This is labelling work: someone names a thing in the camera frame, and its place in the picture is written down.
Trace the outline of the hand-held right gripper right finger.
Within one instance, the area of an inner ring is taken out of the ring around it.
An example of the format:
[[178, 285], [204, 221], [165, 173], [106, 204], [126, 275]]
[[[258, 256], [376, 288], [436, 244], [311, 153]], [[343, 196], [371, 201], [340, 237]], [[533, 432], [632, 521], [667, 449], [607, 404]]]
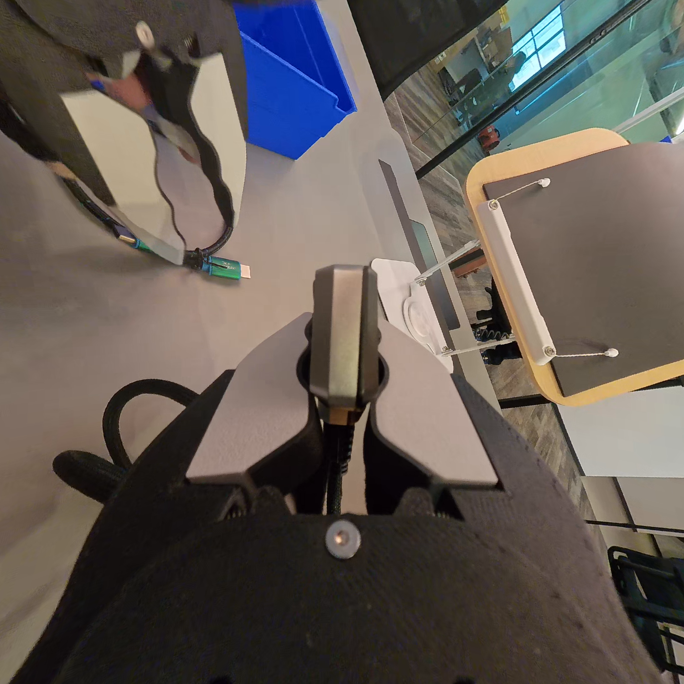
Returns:
[[457, 385], [442, 363], [388, 321], [379, 321], [378, 394], [364, 430], [367, 513], [391, 515], [405, 492], [434, 505], [451, 489], [493, 489], [499, 478]]

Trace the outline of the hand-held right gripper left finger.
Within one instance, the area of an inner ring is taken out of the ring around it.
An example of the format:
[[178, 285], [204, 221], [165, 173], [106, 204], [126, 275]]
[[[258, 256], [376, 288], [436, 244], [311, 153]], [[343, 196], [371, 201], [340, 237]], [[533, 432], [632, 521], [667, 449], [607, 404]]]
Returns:
[[237, 365], [187, 469], [191, 483], [295, 494], [319, 474], [321, 423], [297, 374], [311, 316], [299, 315]]

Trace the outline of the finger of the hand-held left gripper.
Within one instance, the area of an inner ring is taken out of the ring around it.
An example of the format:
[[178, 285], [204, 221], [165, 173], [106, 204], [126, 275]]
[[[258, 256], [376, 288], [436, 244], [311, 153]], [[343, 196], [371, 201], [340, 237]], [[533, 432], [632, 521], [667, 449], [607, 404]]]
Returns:
[[147, 122], [95, 89], [60, 97], [113, 197], [112, 213], [152, 252], [182, 266], [185, 243], [159, 187], [157, 147]]
[[197, 161], [211, 185], [226, 230], [237, 225], [246, 170], [240, 107], [223, 53], [190, 58], [162, 52], [145, 56], [150, 120]]

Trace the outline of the blue plastic bin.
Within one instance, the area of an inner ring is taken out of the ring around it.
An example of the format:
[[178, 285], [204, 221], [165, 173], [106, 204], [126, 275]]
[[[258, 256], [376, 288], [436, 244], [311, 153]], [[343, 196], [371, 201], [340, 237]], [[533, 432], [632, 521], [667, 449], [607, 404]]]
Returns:
[[248, 97], [248, 142], [296, 160], [356, 104], [315, 1], [236, 4]]

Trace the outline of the grey port hub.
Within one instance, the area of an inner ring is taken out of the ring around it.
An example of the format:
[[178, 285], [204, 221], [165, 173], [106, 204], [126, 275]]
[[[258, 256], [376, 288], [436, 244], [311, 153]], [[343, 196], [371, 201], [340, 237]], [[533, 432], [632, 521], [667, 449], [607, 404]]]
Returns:
[[353, 426], [380, 388], [377, 275], [330, 265], [316, 271], [312, 295], [309, 390], [325, 423]]

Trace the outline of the person's left hand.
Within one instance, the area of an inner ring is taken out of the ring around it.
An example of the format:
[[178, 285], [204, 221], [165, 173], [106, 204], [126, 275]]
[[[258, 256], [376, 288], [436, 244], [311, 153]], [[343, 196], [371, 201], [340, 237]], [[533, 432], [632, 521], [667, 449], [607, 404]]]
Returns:
[[152, 105], [149, 92], [135, 72], [123, 79], [112, 80], [109, 91], [118, 102], [138, 113]]

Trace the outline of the black office chair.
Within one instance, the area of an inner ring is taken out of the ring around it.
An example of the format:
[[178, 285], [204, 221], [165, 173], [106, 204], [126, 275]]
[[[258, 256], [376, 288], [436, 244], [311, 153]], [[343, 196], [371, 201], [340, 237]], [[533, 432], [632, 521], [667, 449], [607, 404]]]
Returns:
[[[475, 340], [479, 343], [492, 343], [512, 339], [512, 327], [493, 280], [491, 285], [485, 288], [485, 291], [491, 298], [491, 307], [476, 312], [476, 321], [471, 325]], [[504, 361], [522, 357], [516, 341], [489, 347], [481, 351], [481, 356], [484, 364], [490, 366], [499, 366]]]

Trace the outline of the white cabinet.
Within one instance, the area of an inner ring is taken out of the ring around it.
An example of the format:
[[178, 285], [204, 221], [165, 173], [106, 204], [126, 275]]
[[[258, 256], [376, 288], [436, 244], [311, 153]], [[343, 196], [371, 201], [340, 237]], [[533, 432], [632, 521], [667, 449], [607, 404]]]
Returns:
[[683, 534], [683, 388], [638, 390], [559, 408], [589, 483], [610, 483], [631, 521]]

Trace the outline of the tan-edged dark panel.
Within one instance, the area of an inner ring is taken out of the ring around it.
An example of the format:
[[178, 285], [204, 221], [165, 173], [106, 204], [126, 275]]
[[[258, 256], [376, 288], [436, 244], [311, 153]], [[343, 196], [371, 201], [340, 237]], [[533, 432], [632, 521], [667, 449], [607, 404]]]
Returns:
[[544, 366], [520, 350], [541, 395], [579, 407], [683, 377], [683, 144], [586, 129], [478, 161], [465, 197], [479, 238], [476, 206], [501, 202], [555, 344]]

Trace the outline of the glass partition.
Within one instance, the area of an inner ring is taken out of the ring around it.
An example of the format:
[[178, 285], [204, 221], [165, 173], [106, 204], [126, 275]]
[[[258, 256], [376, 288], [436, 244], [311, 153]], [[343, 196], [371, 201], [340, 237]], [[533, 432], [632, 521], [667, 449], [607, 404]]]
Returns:
[[[508, 1], [384, 102], [413, 167], [483, 127], [440, 165], [475, 163], [593, 126], [660, 141], [683, 132], [683, 2]], [[485, 153], [478, 133], [501, 142]]]

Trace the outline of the white bracket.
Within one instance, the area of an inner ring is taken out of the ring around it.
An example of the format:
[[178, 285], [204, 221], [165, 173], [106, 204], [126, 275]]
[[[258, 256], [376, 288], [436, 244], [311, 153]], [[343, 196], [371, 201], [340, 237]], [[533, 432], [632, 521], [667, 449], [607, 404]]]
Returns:
[[483, 251], [518, 346], [534, 365], [549, 364], [556, 355], [539, 306], [532, 293], [500, 201], [475, 208]]

